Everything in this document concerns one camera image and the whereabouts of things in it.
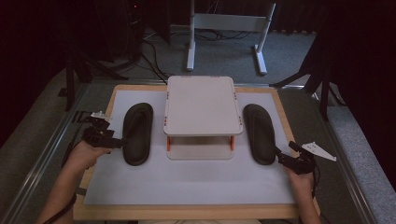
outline white surface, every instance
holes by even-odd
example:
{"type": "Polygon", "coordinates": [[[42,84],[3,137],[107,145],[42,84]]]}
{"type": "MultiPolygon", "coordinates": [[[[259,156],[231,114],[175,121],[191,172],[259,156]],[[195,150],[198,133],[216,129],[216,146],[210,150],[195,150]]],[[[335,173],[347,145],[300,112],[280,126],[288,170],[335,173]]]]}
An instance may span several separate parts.
{"type": "MultiPolygon", "coordinates": [[[[290,154],[272,96],[269,93],[237,93],[240,109],[262,105],[269,112],[276,145],[290,154]]],[[[244,204],[294,203],[282,165],[262,166],[249,151],[246,132],[235,137],[234,155],[228,161],[171,161],[166,157],[163,117],[166,93],[118,91],[109,129],[120,137],[123,117],[135,104],[154,109],[151,150],[140,166],[128,165],[121,149],[99,158],[85,204],[244,204]]]]}
{"type": "Polygon", "coordinates": [[[163,130],[170,136],[231,136],[243,131],[230,77],[169,77],[163,130]]]}

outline orange support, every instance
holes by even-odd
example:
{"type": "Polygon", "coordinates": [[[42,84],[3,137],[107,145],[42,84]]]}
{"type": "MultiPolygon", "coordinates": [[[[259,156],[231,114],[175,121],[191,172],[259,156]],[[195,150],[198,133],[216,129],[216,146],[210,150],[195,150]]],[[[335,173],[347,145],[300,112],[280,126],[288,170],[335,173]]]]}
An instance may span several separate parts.
{"type": "Polygon", "coordinates": [[[231,136],[231,151],[233,151],[233,136],[231,136]]]}
{"type": "Polygon", "coordinates": [[[166,150],[171,150],[171,137],[169,136],[166,138],[166,150]]]}

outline white metal stand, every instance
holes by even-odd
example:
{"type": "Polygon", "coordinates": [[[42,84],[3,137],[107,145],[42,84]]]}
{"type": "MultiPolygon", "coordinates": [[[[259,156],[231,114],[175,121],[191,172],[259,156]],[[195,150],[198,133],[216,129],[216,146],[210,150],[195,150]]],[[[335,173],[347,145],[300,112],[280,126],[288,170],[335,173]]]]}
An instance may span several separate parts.
{"type": "Polygon", "coordinates": [[[192,71],[194,68],[195,57],[195,29],[213,29],[213,30],[232,30],[262,33],[262,38],[258,45],[255,45],[255,54],[260,73],[267,74],[264,57],[262,56],[262,47],[267,37],[268,28],[274,14],[276,4],[270,6],[265,17],[237,16],[237,15],[219,15],[219,14],[202,14],[195,13],[195,2],[191,0],[191,24],[190,24],[190,46],[187,59],[187,70],[192,71]]]}

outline gray carpet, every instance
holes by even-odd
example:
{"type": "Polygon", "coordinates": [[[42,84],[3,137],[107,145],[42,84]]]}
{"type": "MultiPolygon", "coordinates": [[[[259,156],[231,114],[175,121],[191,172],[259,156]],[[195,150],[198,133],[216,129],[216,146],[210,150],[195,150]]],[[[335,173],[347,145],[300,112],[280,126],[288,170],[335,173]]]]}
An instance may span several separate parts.
{"type": "MultiPolygon", "coordinates": [[[[185,70],[189,40],[186,35],[174,35],[171,46],[155,36],[149,38],[148,41],[155,45],[158,64],[166,73],[229,76],[236,84],[269,84],[297,72],[315,38],[314,35],[305,34],[269,34],[264,45],[268,74],[262,76],[257,72],[251,48],[257,43],[259,37],[259,35],[251,34],[243,39],[219,42],[198,40],[195,68],[192,72],[185,70]]],[[[144,44],[143,52],[153,62],[153,50],[150,45],[144,44]]],[[[0,150],[0,170],[2,171],[0,172],[0,217],[4,216],[12,202],[15,202],[14,199],[20,188],[25,185],[24,178],[35,165],[40,153],[49,147],[47,143],[53,143],[51,142],[53,140],[52,133],[57,130],[61,121],[66,120],[66,123],[63,123],[65,132],[62,133],[61,141],[57,142],[56,150],[50,154],[52,159],[45,173],[40,176],[40,181],[37,179],[36,182],[33,182],[33,185],[36,184],[35,191],[28,195],[28,200],[24,201],[23,208],[20,208],[19,216],[14,219],[17,220],[15,223],[34,222],[47,198],[54,178],[59,172],[65,146],[76,129],[77,125],[70,123],[70,119],[73,117],[71,113],[76,110],[106,110],[110,94],[117,84],[141,83],[146,79],[156,79],[157,83],[161,84],[156,75],[147,68],[149,68],[148,63],[141,59],[139,66],[128,71],[127,69],[120,71],[122,75],[130,78],[128,81],[112,80],[93,71],[95,73],[94,81],[84,89],[80,101],[70,113],[64,112],[65,99],[57,97],[59,89],[65,86],[64,71],[51,81],[18,129],[0,150]]],[[[292,84],[304,85],[305,81],[306,77],[303,77],[292,84]]],[[[325,146],[331,153],[334,152],[332,139],[328,135],[328,126],[318,115],[317,101],[296,90],[283,90],[280,92],[280,97],[296,141],[300,143],[315,141],[319,145],[325,146]]],[[[317,195],[322,213],[332,223],[362,223],[337,163],[323,159],[318,159],[318,163],[321,180],[317,195]]],[[[263,223],[284,222],[264,220],[263,223]]]]}

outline wooden frame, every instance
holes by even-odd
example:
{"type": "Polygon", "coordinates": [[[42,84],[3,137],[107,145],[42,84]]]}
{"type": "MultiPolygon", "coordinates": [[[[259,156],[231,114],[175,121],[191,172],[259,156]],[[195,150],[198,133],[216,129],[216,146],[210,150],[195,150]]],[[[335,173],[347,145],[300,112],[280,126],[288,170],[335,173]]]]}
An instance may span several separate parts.
{"type": "MultiPolygon", "coordinates": [[[[119,85],[115,87],[106,114],[113,109],[117,91],[166,91],[166,86],[119,85]]],[[[272,88],[235,88],[236,92],[271,93],[288,141],[294,141],[288,119],[277,91],[272,88]]],[[[87,170],[80,188],[86,189],[94,167],[87,170]]],[[[237,205],[86,205],[78,195],[74,205],[75,220],[142,220],[142,219],[277,219],[297,218],[296,204],[237,204],[237,205]]]]}

